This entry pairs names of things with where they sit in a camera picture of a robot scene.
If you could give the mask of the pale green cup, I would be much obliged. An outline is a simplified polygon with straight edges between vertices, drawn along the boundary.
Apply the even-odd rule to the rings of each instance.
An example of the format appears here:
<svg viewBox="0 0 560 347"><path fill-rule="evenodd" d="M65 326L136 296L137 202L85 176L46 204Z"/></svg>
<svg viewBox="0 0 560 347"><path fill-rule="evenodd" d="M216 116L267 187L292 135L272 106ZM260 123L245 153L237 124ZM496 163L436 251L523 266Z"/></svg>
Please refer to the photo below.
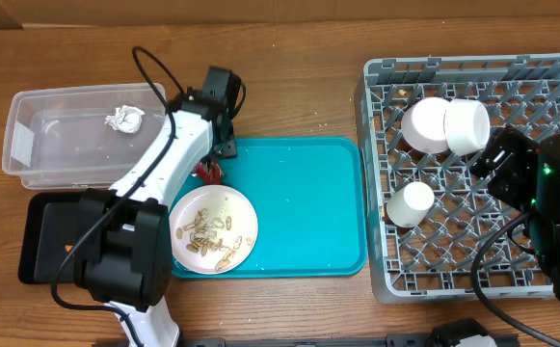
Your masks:
<svg viewBox="0 0 560 347"><path fill-rule="evenodd" d="M433 190L423 182L411 182L387 201L387 216L398 227L416 227L435 200Z"/></svg>

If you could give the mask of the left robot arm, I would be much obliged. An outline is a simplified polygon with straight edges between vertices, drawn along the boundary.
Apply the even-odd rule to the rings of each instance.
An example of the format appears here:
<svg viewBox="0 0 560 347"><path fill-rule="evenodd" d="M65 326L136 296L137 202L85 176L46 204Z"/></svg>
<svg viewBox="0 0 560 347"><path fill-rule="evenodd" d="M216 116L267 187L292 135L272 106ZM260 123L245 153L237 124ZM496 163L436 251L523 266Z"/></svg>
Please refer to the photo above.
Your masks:
<svg viewBox="0 0 560 347"><path fill-rule="evenodd" d="M238 75L211 67L201 90L167 102L164 125L139 162L79 201L77 241L64 263L93 309L117 316L131 346L179 343L164 298L173 267L169 209L198 163L236 156L232 120L245 94Z"/></svg>

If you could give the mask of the red snack wrapper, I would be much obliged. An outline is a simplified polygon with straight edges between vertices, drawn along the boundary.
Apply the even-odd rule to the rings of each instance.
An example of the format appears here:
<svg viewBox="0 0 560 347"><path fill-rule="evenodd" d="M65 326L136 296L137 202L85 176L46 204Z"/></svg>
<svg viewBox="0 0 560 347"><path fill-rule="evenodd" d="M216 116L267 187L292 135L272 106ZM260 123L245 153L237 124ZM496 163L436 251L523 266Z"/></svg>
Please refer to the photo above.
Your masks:
<svg viewBox="0 0 560 347"><path fill-rule="evenodd" d="M221 185L226 176L217 161L198 162L192 176L199 178L205 185Z"/></svg>

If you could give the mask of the pale green bowl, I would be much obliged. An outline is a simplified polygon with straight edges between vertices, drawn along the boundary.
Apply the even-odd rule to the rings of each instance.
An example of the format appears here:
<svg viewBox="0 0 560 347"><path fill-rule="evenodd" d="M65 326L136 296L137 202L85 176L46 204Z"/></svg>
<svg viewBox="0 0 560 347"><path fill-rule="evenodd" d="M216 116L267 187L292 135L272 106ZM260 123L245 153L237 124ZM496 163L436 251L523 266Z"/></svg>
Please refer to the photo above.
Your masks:
<svg viewBox="0 0 560 347"><path fill-rule="evenodd" d="M452 152L463 156L483 149L490 138L490 118L483 103L453 99L444 116L446 141Z"/></svg>

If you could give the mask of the white plate with food scraps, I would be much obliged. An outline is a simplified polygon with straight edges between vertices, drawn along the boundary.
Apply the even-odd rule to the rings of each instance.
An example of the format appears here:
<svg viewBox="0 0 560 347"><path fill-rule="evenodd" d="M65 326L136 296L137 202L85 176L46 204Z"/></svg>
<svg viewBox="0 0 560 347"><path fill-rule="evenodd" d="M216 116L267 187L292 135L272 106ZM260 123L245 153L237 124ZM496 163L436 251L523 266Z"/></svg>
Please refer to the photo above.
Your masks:
<svg viewBox="0 0 560 347"><path fill-rule="evenodd" d="M253 251L258 219L253 205L224 185L199 187L176 202L170 214L173 258L199 275L235 269Z"/></svg>

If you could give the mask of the white tissue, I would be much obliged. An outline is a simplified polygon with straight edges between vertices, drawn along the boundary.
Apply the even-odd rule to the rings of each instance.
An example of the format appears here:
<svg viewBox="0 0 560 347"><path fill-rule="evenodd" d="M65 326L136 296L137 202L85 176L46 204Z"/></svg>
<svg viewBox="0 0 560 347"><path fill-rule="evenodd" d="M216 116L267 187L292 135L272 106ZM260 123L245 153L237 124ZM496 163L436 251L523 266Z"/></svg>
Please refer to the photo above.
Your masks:
<svg viewBox="0 0 560 347"><path fill-rule="evenodd" d="M113 115L105 118L105 123L115 131L134 134L139 131L145 112L137 107L123 105L115 109Z"/></svg>

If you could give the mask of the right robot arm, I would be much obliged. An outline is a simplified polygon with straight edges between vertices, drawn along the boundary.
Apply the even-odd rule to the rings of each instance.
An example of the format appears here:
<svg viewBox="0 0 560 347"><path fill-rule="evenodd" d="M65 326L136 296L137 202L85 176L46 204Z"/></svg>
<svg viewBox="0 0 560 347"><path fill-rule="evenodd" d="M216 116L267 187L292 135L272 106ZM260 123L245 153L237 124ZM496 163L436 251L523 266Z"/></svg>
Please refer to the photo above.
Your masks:
<svg viewBox="0 0 560 347"><path fill-rule="evenodd" d="M531 244L526 253L536 257L560 301L560 134L535 142L512 125L499 128L470 171L478 177L488 176L490 195L519 211L519 216L490 236L474 257L470 268L473 292L489 311L513 328L551 346L559 345L559 340L496 307L483 292L479 271L494 242L523 227Z"/></svg>

